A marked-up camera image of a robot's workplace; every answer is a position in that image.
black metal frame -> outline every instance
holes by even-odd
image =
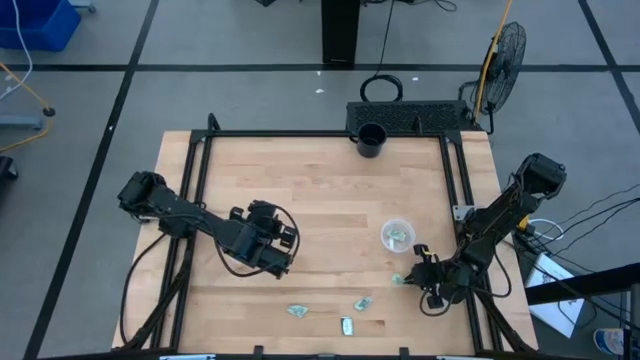
[[[343,137],[345,139],[348,138],[350,132],[348,130],[221,130],[215,117],[211,114],[208,119],[208,129],[206,130],[192,130],[191,136],[189,139],[189,147],[187,150],[187,157],[185,161],[185,167],[182,176],[182,184],[180,187],[179,195],[187,198],[188,197],[188,189],[191,183],[191,177],[193,172],[193,166],[196,161],[195,155],[196,150],[200,143],[204,143],[204,149],[202,152],[202,158],[200,159],[200,171],[198,174],[198,180],[196,184],[196,191],[194,194],[194,202],[201,202],[204,195],[206,176],[208,172],[208,165],[211,158],[211,151],[213,148],[214,138],[217,137]],[[466,205],[473,205],[473,194],[471,190],[471,182],[469,179],[469,173],[467,170],[464,150],[462,147],[462,138],[459,131],[445,131],[440,133],[412,133],[412,132],[395,132],[389,133],[389,137],[400,137],[400,138],[431,138],[438,139],[440,144],[440,151],[442,156],[442,164],[445,174],[445,181],[447,184],[447,193],[449,197],[449,205],[451,211],[451,221],[455,230],[455,217],[453,213],[453,207],[458,205],[458,198],[456,194],[456,186],[454,181],[453,170],[451,167],[451,158],[449,155],[449,142],[453,143],[454,149],[456,152],[456,159],[458,163],[458,168],[460,172],[460,178],[462,182],[462,190],[464,193],[464,202]],[[178,248],[181,239],[172,238],[171,243],[169,245],[169,251],[167,254],[167,260],[165,264],[164,274],[162,285],[160,289],[160,296],[166,294],[168,292],[169,284],[174,275],[176,259],[178,255]],[[184,239],[186,241],[185,246],[185,254],[193,254],[193,249],[195,248],[195,236]],[[456,241],[459,242],[460,238],[458,233],[456,232]],[[162,348],[160,347],[160,342],[162,338],[162,333],[164,331],[164,318],[158,323],[156,328],[153,330],[150,341],[150,348],[145,350],[120,350],[111,353],[104,354],[87,354],[81,356],[67,356],[60,357],[55,359],[115,359],[115,358],[129,358],[132,359],[157,359],[159,355],[167,356],[167,355],[177,355],[178,348],[180,344],[180,335],[182,330],[182,321],[184,319],[184,312],[186,309],[186,298],[187,292],[189,288],[188,278],[190,276],[191,268],[189,267],[189,271],[187,273],[187,281],[185,281],[184,287],[179,291],[177,295],[176,309],[173,325],[171,328],[171,336],[169,347]],[[485,275],[485,278],[481,284],[482,288],[487,291],[491,291],[488,276]],[[469,326],[471,330],[471,337],[473,341],[474,352],[477,355],[480,354],[503,354],[506,356],[517,356],[517,353],[504,353],[502,347],[502,337],[500,334],[500,330],[492,321],[491,318],[487,318],[490,335],[491,335],[491,343],[493,350],[487,350],[483,346],[482,332],[480,329],[480,323],[478,319],[478,311],[476,307],[476,299],[473,294],[470,294],[466,299],[467,312],[469,315]],[[248,357],[253,357],[256,359],[262,358],[271,358],[271,359],[291,359],[291,360],[301,360],[308,359],[308,355],[263,355],[263,347],[260,345],[256,345],[254,354],[216,354],[216,358],[224,357],[229,359],[246,359]],[[352,356],[344,356],[340,355],[341,359],[352,359],[352,360],[360,360],[360,359],[375,359],[375,360],[397,360],[398,356],[400,356],[401,360],[422,360],[422,359],[435,359],[435,356],[413,356],[409,354],[408,348],[399,348],[399,355],[397,356],[369,356],[369,355],[352,355]]]

blue bin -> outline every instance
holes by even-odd
[[[62,51],[80,23],[68,0],[16,0],[27,49]],[[0,0],[0,47],[22,49],[11,0]]]

wooden table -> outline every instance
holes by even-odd
[[[500,194],[487,136],[462,135],[476,204],[487,206]],[[189,132],[165,133],[155,169],[176,191],[188,139]],[[450,156],[459,182],[452,146]],[[199,161],[195,164],[197,174]],[[192,179],[190,198],[197,175]],[[437,139],[390,138],[382,154],[368,160],[345,138],[215,138],[206,184],[207,209],[219,216],[228,216],[233,206],[246,208],[254,199],[283,206],[300,227],[301,246],[291,272],[281,280],[268,274],[239,279],[222,267],[213,240],[198,234],[180,352],[251,353],[255,345],[263,345],[267,354],[393,355],[399,347],[408,347],[412,355],[473,354],[464,304],[441,317],[422,315],[420,289],[391,283],[394,273],[408,274],[418,257],[411,251],[391,253],[380,241],[382,224],[401,217],[414,226],[418,242],[443,259],[453,254],[456,244]],[[459,183],[457,194],[462,197]],[[142,226],[136,256],[157,236],[156,223]],[[150,252],[131,279],[128,336],[156,305],[167,248],[165,241]],[[537,348],[516,256],[505,244],[498,246],[498,253],[513,292],[496,303],[522,338]],[[238,271],[248,270],[229,261]],[[495,261],[489,275],[493,291],[503,293],[506,280]],[[373,297],[371,307],[354,310],[364,296]],[[294,304],[309,307],[303,319],[287,313]],[[490,348],[484,309],[477,304],[484,346]],[[343,316],[353,318],[355,336],[342,335]],[[172,320],[173,309],[168,311],[163,344],[168,344]]]

floor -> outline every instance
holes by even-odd
[[[394,9],[385,73],[402,80],[406,100],[452,99],[460,83],[477,77],[466,65],[482,62],[506,0],[454,1],[455,13],[433,2]],[[357,70],[327,71],[320,65],[320,0],[278,0],[268,8],[252,0],[94,3],[98,12],[82,12],[65,51],[32,54],[29,83],[57,116],[49,136],[7,153],[20,179],[0,201],[3,358],[23,356],[68,239],[78,239],[77,248],[39,354],[107,351],[138,233],[115,196],[134,171],[153,168],[162,133],[202,128],[209,112],[226,129],[344,128],[346,102],[358,100],[379,61],[389,6],[362,9]],[[514,2],[509,20],[527,31],[527,66],[496,115],[500,182],[532,152],[564,163],[569,174],[536,216],[563,220],[638,182],[639,11],[635,0]],[[20,51],[0,50],[0,59],[25,68]],[[394,91],[373,84],[369,98],[387,100]],[[0,103],[3,114],[40,111],[25,91]],[[3,132],[0,145],[24,136]],[[593,270],[637,261],[638,216],[640,207],[630,207],[563,254]],[[551,248],[594,225],[575,228]],[[579,323],[591,311],[585,307]],[[601,359],[608,357],[593,346],[593,330],[618,326],[599,313],[568,340],[534,322],[545,352]]]

yellow cable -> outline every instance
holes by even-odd
[[[478,85],[478,93],[476,98],[476,109],[473,112],[473,121],[475,122],[478,119],[478,114],[480,113],[480,107],[482,106],[482,93],[484,92],[484,82],[487,77],[487,70],[489,69],[489,62],[491,61],[491,56],[495,51],[496,44],[498,43],[498,38],[502,33],[502,27],[504,26],[505,21],[507,20],[507,15],[509,14],[509,9],[511,8],[511,3],[513,0],[509,0],[507,3],[507,7],[504,9],[504,14],[502,14],[502,20],[500,20],[500,27],[496,32],[496,35],[493,37],[493,42],[491,43],[491,47],[489,48],[489,54],[484,64],[482,65],[482,75],[480,75],[480,83]]]
[[[2,61],[0,61],[0,67],[2,67],[4,69],[4,71],[6,71],[9,75],[11,75],[11,77],[20,84],[20,86],[22,86],[23,88],[27,89],[27,91],[29,91],[29,93],[31,93],[31,95],[33,95],[40,102],[42,107],[44,107],[45,109],[50,109],[49,104],[47,104],[47,102],[43,98],[41,98],[35,91],[33,91],[33,89],[31,89],[31,87],[29,87],[29,85],[25,84],[18,76],[16,76],[16,74],[14,74],[11,70],[9,70],[9,68],[7,68],[7,66]],[[7,150],[11,150],[11,149],[16,148],[18,146],[24,145],[26,143],[29,143],[29,142],[33,141],[33,140],[37,140],[37,139],[39,139],[41,137],[47,136],[47,134],[51,130],[52,126],[53,126],[53,122],[51,120],[47,120],[46,127],[39,134],[31,136],[31,137],[28,137],[28,138],[26,138],[24,140],[20,140],[15,144],[11,144],[11,145],[5,146],[3,148],[0,148],[0,153],[3,153],[5,151],[7,151]]]
[[[37,140],[37,139],[39,139],[41,137],[47,136],[47,134],[49,133],[49,130],[51,130],[51,126],[52,126],[52,121],[51,120],[47,120],[47,126],[39,134],[33,135],[32,137],[26,138],[24,140],[20,140],[15,144],[11,144],[11,145],[5,146],[3,148],[0,148],[0,153],[3,153],[5,151],[7,151],[7,150],[11,150],[13,148],[16,148],[18,146],[24,145],[26,143],[32,142],[33,140]]]

